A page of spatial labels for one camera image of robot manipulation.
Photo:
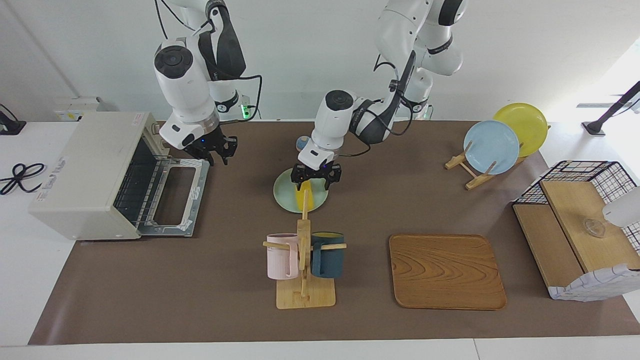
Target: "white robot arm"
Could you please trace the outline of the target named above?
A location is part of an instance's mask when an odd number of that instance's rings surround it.
[[[334,161],[348,131],[363,143],[384,141],[392,133],[400,104],[410,115],[426,109],[433,78],[429,71],[452,75],[462,65],[462,54],[453,44],[451,25],[464,14],[467,0],[390,0],[377,23],[376,47],[396,71],[390,92],[382,102],[334,90],[325,96],[316,115],[311,139],[298,154],[291,181],[298,185],[310,178],[324,178],[325,187],[340,180],[341,167]],[[398,74],[399,66],[404,70]]]
[[[238,103],[231,82],[246,65],[236,32],[223,0],[172,0],[189,9],[202,6],[212,29],[199,35],[165,40],[154,58],[156,78],[173,111],[160,135],[173,147],[213,166],[211,151],[224,162],[234,155],[237,138],[227,137],[218,127],[219,112]],[[187,12],[189,25],[199,28],[202,18]]]

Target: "mug handle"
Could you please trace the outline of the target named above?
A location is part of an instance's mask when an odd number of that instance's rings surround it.
[[[321,257],[322,257],[321,247],[322,247],[322,243],[320,241],[314,244],[313,265],[311,269],[313,274],[322,275],[322,273],[320,272],[320,264],[321,264]]]
[[[298,244],[296,243],[287,243],[289,245],[289,272],[287,272],[287,277],[297,277],[298,276]]]

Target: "brown table mat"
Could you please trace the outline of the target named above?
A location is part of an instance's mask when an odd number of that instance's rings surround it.
[[[295,231],[299,216],[276,204],[272,187],[296,159],[295,139],[313,123],[225,126],[226,135],[239,136],[239,147],[229,166],[216,159],[209,172],[194,236],[77,242],[29,344],[640,334],[622,297],[549,298],[508,204],[546,170],[539,153],[471,192],[464,189],[468,173],[444,169],[472,124],[416,122],[365,156],[340,160],[342,180],[310,214],[314,231],[342,232],[349,244],[344,275],[335,281],[337,303],[295,310],[276,309],[261,243],[269,233]],[[363,148],[348,136],[346,152]],[[485,236],[507,306],[398,306],[387,247],[396,233]]]

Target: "yellow sponge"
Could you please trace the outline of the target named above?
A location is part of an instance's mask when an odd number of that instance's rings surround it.
[[[300,209],[300,211],[303,210],[303,207],[305,205],[305,190],[309,190],[309,194],[308,194],[308,199],[307,199],[307,206],[308,206],[308,210],[311,210],[314,208],[314,194],[311,192],[311,180],[307,180],[304,183],[302,183],[302,185],[300,186],[300,190],[298,190],[298,187],[293,184],[294,186],[294,191],[296,192],[296,202],[298,203],[298,209]]]

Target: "white cloth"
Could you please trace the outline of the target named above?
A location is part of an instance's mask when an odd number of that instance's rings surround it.
[[[554,300],[596,301],[616,297],[640,289],[640,270],[629,269],[627,264],[588,272],[569,286],[549,286]]]

